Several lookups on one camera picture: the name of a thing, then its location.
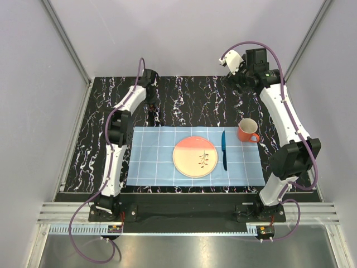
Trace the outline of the orange ceramic mug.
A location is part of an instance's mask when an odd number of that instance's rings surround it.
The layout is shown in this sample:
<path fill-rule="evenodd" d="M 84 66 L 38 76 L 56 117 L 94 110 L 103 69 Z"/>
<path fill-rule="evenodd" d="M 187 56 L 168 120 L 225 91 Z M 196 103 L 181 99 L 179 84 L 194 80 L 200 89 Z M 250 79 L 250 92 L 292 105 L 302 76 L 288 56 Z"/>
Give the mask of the orange ceramic mug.
<path fill-rule="evenodd" d="M 239 122 L 238 126 L 238 139 L 241 142 L 254 142 L 258 143 L 260 137 L 257 134 L 258 125 L 250 118 L 244 118 Z"/>

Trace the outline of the blue plastic knife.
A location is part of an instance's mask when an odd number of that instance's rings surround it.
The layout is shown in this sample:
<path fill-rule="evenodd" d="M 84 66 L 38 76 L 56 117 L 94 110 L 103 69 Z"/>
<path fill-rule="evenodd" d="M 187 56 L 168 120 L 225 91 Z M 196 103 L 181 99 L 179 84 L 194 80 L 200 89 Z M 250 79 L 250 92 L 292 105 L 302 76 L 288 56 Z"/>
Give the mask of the blue plastic knife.
<path fill-rule="evenodd" d="M 223 152 L 223 167 L 225 171 L 228 171 L 227 167 L 227 159 L 226 159 L 226 137 L 225 137 L 225 131 L 223 131 L 221 135 L 221 150 Z"/>

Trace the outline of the blue checked cloth napkin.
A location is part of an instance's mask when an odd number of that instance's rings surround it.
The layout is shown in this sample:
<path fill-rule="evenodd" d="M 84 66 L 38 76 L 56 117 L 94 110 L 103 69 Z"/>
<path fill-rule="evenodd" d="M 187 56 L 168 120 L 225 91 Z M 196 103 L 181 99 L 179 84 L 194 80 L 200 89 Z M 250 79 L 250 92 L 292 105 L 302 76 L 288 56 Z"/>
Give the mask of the blue checked cloth napkin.
<path fill-rule="evenodd" d="M 128 186 L 264 186 L 258 145 L 237 127 L 135 127 Z"/>

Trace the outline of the pink and cream plate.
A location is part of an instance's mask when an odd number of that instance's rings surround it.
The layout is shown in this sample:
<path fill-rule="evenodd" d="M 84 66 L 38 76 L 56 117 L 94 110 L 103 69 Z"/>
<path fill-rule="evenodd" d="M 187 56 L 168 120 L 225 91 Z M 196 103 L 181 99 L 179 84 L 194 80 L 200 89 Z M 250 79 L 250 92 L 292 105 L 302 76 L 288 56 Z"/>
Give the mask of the pink and cream plate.
<path fill-rule="evenodd" d="M 175 168 L 190 178 L 203 178 L 209 175 L 218 163 L 215 146 L 198 136 L 179 141 L 174 147 L 172 158 Z"/>

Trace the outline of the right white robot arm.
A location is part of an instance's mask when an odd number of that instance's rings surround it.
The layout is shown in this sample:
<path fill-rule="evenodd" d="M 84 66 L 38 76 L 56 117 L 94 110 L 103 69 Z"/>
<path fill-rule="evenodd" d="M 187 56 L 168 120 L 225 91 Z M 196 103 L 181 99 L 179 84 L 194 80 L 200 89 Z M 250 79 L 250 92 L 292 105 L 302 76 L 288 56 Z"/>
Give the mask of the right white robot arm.
<path fill-rule="evenodd" d="M 240 89 L 253 90 L 273 120 L 279 137 L 279 149 L 271 156 L 271 174 L 258 193 L 252 215 L 259 221 L 282 213 L 283 196 L 296 180 L 315 168 L 321 150 L 318 138 L 311 138 L 292 107 L 279 69 L 271 69 L 265 48 L 247 50 L 239 55 L 230 49 L 219 60 L 229 68 L 228 79 Z"/>

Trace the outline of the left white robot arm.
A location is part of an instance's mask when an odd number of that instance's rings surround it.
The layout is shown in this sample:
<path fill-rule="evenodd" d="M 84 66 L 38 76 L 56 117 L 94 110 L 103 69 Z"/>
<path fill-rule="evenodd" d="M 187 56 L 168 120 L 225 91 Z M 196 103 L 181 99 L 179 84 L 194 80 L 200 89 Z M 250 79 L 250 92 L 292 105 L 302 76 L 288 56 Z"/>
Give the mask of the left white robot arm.
<path fill-rule="evenodd" d="M 120 216 L 120 172 L 124 154 L 133 138 L 133 114 L 142 103 L 153 105 L 156 100 L 158 73 L 144 69 L 126 95 L 107 112 L 104 126 L 106 141 L 105 165 L 99 195 L 94 205 L 108 221 Z"/>

